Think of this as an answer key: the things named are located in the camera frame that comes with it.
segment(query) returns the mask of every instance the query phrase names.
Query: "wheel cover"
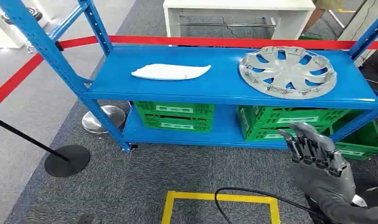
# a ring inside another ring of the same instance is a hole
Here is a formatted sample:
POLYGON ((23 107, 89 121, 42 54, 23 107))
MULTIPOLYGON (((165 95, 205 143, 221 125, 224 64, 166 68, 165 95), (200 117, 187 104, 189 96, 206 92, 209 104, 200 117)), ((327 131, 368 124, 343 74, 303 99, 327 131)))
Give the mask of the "wheel cover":
POLYGON ((299 47, 261 48, 247 54, 239 70, 250 86, 278 98, 311 99, 336 85, 336 72, 329 60, 299 47))

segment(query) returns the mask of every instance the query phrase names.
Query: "robot finger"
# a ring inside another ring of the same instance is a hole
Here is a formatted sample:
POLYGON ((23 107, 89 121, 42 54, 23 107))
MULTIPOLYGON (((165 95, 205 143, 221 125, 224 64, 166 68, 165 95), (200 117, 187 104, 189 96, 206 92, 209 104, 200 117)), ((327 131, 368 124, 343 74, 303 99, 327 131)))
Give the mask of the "robot finger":
POLYGON ((292 151, 292 161, 299 163, 303 158, 303 153, 300 149, 300 144, 297 139, 295 139, 290 133, 283 130, 277 130, 277 133, 284 137, 288 148, 292 151))
POLYGON ((320 151, 326 158, 329 172, 334 176, 340 176, 342 170, 346 167, 345 160, 342 153, 336 149, 335 143, 328 137, 314 134, 314 140, 318 142, 320 151))
POLYGON ((313 150, 314 143, 311 140, 317 131, 307 123, 290 124, 290 128, 295 131, 298 136, 300 146, 303 152, 304 162, 312 163, 315 161, 315 153, 313 150))

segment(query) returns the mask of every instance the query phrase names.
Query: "yellow floor marking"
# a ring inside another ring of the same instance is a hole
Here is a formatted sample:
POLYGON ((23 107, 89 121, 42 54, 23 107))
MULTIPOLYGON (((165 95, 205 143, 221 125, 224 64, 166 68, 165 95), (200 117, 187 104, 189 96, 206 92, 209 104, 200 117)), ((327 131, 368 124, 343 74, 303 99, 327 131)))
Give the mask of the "yellow floor marking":
POLYGON ((338 11, 340 12, 340 13, 354 13, 354 12, 356 12, 355 10, 343 10, 343 9, 338 9, 338 11))
MULTIPOLYGON (((214 194, 210 193, 192 193, 192 192, 177 192, 169 190, 164 205, 163 218, 161 224, 170 224, 172 217, 172 208, 174 206, 174 199, 193 199, 193 200, 214 200, 214 194)), ((229 202, 248 202, 248 203, 266 203, 270 205, 271 224, 280 224, 278 202, 275 198, 264 196, 249 196, 249 195, 226 195, 218 194, 219 201, 229 202)))

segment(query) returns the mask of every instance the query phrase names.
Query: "green plastic crate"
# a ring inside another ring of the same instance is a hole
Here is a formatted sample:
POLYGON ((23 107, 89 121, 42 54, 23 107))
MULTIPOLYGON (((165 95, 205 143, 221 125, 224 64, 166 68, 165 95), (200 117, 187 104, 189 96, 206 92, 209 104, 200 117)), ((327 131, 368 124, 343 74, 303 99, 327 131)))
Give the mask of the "green plastic crate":
POLYGON ((251 127, 288 126, 294 122, 307 122, 315 126, 331 125, 349 112, 347 109, 238 106, 251 127))
MULTIPOLYGON (((283 137, 277 133, 278 129, 282 129, 288 133, 294 135, 294 131, 290 129, 288 125, 280 126, 280 127, 253 127, 250 126, 248 123, 248 118, 245 116, 243 109, 238 107, 236 111, 236 115, 238 118, 238 122, 241 126, 241 132, 244 136, 245 141, 259 141, 259 140, 272 140, 272 139, 283 139, 283 137)), ((321 125, 321 126, 314 126, 318 133, 322 133, 325 129, 329 126, 321 125)))
POLYGON ((215 104, 134 101, 140 114, 158 114, 191 118, 214 118, 215 104))
MULTIPOLYGON (((339 121, 332 125, 326 135, 338 130, 347 121, 339 121)), ((342 155, 354 160, 366 160, 378 154, 378 127, 376 121, 361 127, 354 133, 336 143, 342 155)))
POLYGON ((211 131, 213 121, 213 119, 158 114, 140 114, 140 116, 145 127, 203 133, 211 131))
POLYGON ((299 37, 299 40, 322 40, 322 38, 320 36, 308 36, 308 35, 301 35, 299 37))
MULTIPOLYGON (((318 133, 322 133, 328 126, 314 126, 318 133)), ((289 127, 266 127, 255 130, 249 130, 247 133, 243 133, 245 141, 259 141, 259 140, 283 140, 282 135, 277 133, 278 129, 282 129, 293 136, 296 136, 295 132, 289 127)))

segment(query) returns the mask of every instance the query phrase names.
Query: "blue metal shelf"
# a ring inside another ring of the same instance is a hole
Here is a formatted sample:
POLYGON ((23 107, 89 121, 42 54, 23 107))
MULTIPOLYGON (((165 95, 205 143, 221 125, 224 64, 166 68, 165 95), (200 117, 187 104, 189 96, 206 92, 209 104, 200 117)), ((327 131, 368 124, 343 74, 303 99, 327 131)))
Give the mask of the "blue metal shelf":
POLYGON ((132 107, 123 130, 124 140, 181 145, 287 149, 283 140, 245 142, 235 118, 235 109, 235 105, 217 105, 211 133, 196 133, 144 127, 135 107, 132 107))
POLYGON ((360 55, 378 37, 378 18, 350 51, 314 51, 328 58, 337 72, 337 85, 331 92, 314 99, 289 100, 258 92, 242 80, 238 73, 238 62, 253 49, 113 46, 92 0, 78 0, 78 6, 50 36, 43 31, 20 0, 0 0, 0 7, 124 151, 130 150, 131 141, 286 149, 284 142, 278 140, 244 142, 235 119, 234 105, 365 109, 365 112, 331 136, 334 141, 339 141, 378 116, 378 98, 353 63, 353 58, 360 55), (55 43, 82 13, 106 56, 105 63, 89 89, 84 83, 91 81, 77 75, 55 43), (186 81, 154 81, 131 75, 131 72, 151 63, 192 66, 210 64, 212 68, 203 76, 186 81), (145 128, 135 108, 132 108, 122 134, 101 110, 97 99, 219 105, 213 130, 208 134, 145 128))
POLYGON ((253 49, 115 46, 87 96, 93 99, 176 101, 214 104, 376 109, 378 98, 347 52, 315 50, 337 72, 337 85, 328 94, 308 100, 281 99, 261 93, 241 78, 238 62, 253 49), (199 78, 154 81, 131 72, 151 63, 206 66, 199 78))

